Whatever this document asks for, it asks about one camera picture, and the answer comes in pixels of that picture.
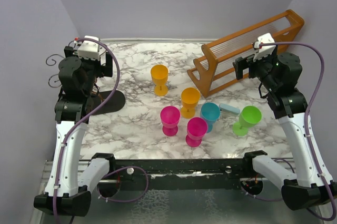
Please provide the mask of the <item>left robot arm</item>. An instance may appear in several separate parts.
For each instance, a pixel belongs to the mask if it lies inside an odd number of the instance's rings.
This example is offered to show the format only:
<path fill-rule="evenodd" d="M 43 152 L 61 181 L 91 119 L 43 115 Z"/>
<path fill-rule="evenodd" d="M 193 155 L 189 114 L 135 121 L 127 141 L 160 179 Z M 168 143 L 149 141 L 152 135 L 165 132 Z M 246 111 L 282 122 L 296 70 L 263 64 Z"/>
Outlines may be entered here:
<path fill-rule="evenodd" d="M 98 112 L 114 95 L 113 88 L 107 98 L 94 106 L 93 88 L 99 77 L 111 77 L 113 67 L 119 67 L 110 49 L 105 51 L 105 64 L 101 59 L 84 58 L 79 50 L 64 48 L 65 58 L 58 65 L 60 93 L 55 105 L 56 148 L 53 166 L 44 192 L 34 198 L 34 207 L 53 215 L 83 217 L 88 213 L 94 188 L 102 178 L 116 174 L 112 154 L 95 154 L 84 172 L 78 174 L 80 148 L 91 115 Z"/>

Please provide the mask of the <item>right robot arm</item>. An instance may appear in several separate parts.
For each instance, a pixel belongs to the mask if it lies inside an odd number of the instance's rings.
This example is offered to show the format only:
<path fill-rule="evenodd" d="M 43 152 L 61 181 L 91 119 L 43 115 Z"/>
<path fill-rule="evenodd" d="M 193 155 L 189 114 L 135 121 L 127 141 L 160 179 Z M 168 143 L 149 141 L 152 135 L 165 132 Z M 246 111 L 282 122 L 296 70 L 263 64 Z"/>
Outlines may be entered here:
<path fill-rule="evenodd" d="M 280 191 L 291 210 L 307 209 L 336 199 L 334 182 L 315 142 L 308 104 L 295 87 L 302 73 L 300 58 L 292 53 L 272 53 L 260 60 L 239 57 L 233 63 L 237 79 L 248 69 L 250 78 L 258 78 L 268 93 L 266 99 L 281 125 L 290 146 L 296 172 L 292 173 L 273 161 L 265 152 L 246 153 L 242 171 L 247 177 L 260 174 Z"/>

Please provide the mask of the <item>metal wine glass rack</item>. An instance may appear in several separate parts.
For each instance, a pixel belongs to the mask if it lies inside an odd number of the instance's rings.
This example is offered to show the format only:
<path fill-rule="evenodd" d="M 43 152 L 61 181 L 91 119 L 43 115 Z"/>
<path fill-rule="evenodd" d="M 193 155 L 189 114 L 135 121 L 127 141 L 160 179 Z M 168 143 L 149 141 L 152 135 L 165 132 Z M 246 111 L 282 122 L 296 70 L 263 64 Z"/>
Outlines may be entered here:
<path fill-rule="evenodd" d="M 97 79 L 88 75 L 81 67 L 81 58 L 73 51 L 67 51 L 65 56 L 52 54 L 47 57 L 46 65 L 57 65 L 59 72 L 52 75 L 48 85 L 60 88 L 55 105 L 55 120 L 79 121 L 82 117 L 104 104 L 95 115 L 112 113 L 121 110 L 125 103 L 125 95 L 116 90 L 111 98 L 110 91 L 100 91 Z"/>

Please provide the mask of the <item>blue wine glass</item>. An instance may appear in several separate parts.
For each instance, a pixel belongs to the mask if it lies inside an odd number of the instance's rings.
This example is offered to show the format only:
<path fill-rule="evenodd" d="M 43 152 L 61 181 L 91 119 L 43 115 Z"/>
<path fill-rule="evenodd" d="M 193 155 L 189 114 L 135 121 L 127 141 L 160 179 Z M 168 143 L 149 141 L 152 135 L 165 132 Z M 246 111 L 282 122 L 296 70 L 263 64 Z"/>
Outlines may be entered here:
<path fill-rule="evenodd" d="M 213 124 L 219 119 L 221 114 L 217 104 L 212 102 L 204 103 L 201 107 L 200 116 L 207 123 L 207 133 L 213 129 Z"/>

